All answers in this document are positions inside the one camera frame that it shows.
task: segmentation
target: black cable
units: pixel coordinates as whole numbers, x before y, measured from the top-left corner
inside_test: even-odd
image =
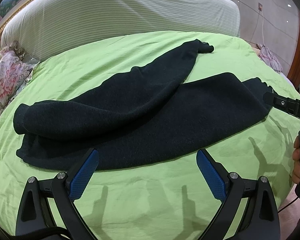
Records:
[[[22,236],[13,236],[11,240],[41,240],[48,236],[64,235],[71,239],[69,231],[62,227],[43,228]]]
[[[280,213],[282,210],[284,210],[285,208],[287,208],[288,206],[290,206],[293,202],[295,202],[299,197],[296,197],[294,200],[292,200],[288,205],[284,206],[282,209],[280,209],[278,211],[278,213]]]
[[[259,22],[259,16],[260,16],[260,11],[259,11],[259,13],[258,13],[257,25],[256,25],[256,27],[254,28],[254,31],[253,31],[253,34],[252,34],[252,37],[251,37],[250,43],[251,43],[251,41],[252,41],[252,38],[253,38],[253,35],[254,35],[254,33],[255,33],[256,29],[257,29],[258,22]]]

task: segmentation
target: dark garment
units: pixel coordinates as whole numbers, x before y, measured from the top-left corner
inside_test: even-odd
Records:
[[[68,170],[94,147],[98,170],[129,168],[183,156],[265,118],[271,107],[263,94],[272,88],[258,78],[240,82],[223,73],[179,85],[197,53],[211,51],[198,40],[185,42],[70,101],[21,104],[13,120],[25,133],[17,156]]]

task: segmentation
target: floral blanket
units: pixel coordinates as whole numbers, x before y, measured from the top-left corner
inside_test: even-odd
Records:
[[[33,68],[38,61],[25,63],[26,52],[17,42],[6,46],[0,52],[0,115],[7,105],[29,82]]]

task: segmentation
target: green bed sheet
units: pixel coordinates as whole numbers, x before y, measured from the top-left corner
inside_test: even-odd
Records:
[[[0,117],[0,226],[14,234],[19,201],[30,176],[49,179],[58,172],[29,166],[16,156],[23,136],[14,132],[12,120],[20,103],[69,100],[99,86],[115,73],[143,66],[194,39],[208,42],[215,50],[198,55],[185,82],[231,72],[241,81],[259,77],[279,94],[300,99],[296,90],[265,65],[249,44],[221,34],[169,31],[135,34],[94,42],[51,57],[35,69],[31,82]],[[236,171],[243,178],[267,176],[280,205],[292,185],[291,154],[299,130],[298,119],[272,109],[266,120],[207,150],[228,171]],[[197,168],[195,156],[189,153],[165,163],[95,172],[75,205],[102,240],[195,239],[220,205]],[[50,201],[50,204],[57,224],[64,226],[55,203]],[[227,236],[234,234],[244,206],[242,201]]]

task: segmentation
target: white cord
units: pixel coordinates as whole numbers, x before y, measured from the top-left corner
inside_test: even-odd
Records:
[[[263,12],[261,11],[261,15],[262,15],[262,41],[263,41],[263,45],[265,44],[265,38],[263,37],[263,22],[265,20],[265,17],[263,16]]]

